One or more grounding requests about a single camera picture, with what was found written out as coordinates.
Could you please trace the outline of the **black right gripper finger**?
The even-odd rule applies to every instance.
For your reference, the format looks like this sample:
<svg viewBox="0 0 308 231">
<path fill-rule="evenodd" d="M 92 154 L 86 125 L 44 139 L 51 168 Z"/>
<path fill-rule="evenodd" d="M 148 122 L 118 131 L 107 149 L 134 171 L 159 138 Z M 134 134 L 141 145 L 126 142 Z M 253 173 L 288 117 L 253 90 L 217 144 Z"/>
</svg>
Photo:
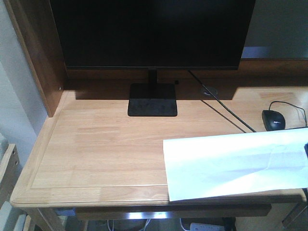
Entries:
<svg viewBox="0 0 308 231">
<path fill-rule="evenodd" d="M 306 144 L 304 145 L 304 150 L 305 150 L 305 153 L 306 153 L 306 155 L 307 155 L 307 157 L 308 157 L 308 143 L 306 143 Z"/>
</svg>

